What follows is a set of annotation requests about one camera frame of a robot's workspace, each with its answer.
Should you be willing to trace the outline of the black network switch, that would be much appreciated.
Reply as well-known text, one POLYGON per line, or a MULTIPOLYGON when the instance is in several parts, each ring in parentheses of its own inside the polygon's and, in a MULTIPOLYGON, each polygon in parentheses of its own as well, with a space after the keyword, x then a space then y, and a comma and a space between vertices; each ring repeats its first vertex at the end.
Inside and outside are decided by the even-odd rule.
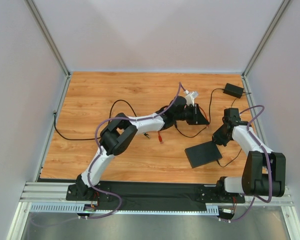
POLYGON ((213 141, 188 147, 184 151, 193 169, 222 158, 221 152, 213 141))

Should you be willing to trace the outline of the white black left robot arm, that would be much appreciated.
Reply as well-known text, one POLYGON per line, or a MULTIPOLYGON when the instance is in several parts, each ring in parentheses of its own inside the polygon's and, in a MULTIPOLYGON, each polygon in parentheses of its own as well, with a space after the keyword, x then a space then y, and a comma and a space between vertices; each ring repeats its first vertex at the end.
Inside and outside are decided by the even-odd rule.
POLYGON ((188 125, 209 125, 197 103, 187 102, 185 97, 175 97, 169 105, 144 116, 132 117, 119 113, 97 127, 105 128, 97 139, 97 152, 87 169, 78 175, 73 186, 75 196, 83 200, 92 200, 96 186, 109 163, 129 147, 133 138, 146 132, 160 132, 169 129, 178 121, 188 125))

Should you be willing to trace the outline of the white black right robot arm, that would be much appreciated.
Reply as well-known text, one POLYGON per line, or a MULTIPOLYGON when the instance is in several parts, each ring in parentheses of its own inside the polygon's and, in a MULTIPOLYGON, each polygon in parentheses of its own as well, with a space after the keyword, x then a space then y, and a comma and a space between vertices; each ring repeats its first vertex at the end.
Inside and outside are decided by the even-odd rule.
POLYGON ((252 127, 224 123, 212 135, 212 141, 223 146, 235 141, 246 154, 242 176, 224 178, 226 192, 255 196, 267 203, 285 194, 286 157, 267 147, 252 127))

